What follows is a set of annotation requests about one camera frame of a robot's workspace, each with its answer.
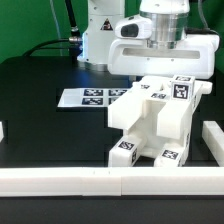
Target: white block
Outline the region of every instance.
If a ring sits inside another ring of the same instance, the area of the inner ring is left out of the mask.
[[[122,195],[223,194],[223,168],[123,168],[122,172]]]
[[[109,168],[83,168],[82,195],[121,195],[119,172]]]
[[[2,127],[2,122],[0,122],[0,142],[2,141],[3,137],[4,137],[3,127]]]
[[[142,115],[142,99],[127,91],[108,107],[108,126],[128,130]]]
[[[190,101],[194,92],[194,76],[175,75],[171,81],[171,99]]]
[[[154,167],[177,167],[183,153],[183,147],[164,147],[154,161]]]
[[[186,127],[191,125],[192,106],[190,102],[170,100],[158,113],[157,135],[180,139]]]
[[[215,121],[204,121],[202,138],[219,166],[224,166],[224,133]]]
[[[82,195],[81,176],[82,168],[0,169],[0,195]]]
[[[123,136],[110,150],[109,167],[130,167],[140,156],[139,146],[142,139],[134,136]]]

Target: black table surface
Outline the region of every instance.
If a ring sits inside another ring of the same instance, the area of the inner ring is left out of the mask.
[[[217,166],[202,122],[224,121],[224,74],[203,96],[192,124],[186,166]],[[57,108],[65,88],[129,88],[126,76],[78,68],[69,57],[15,57],[0,65],[0,168],[105,167],[122,131],[107,127],[107,108]],[[151,166],[141,158],[136,166]],[[0,223],[223,223],[223,196],[1,198]]]

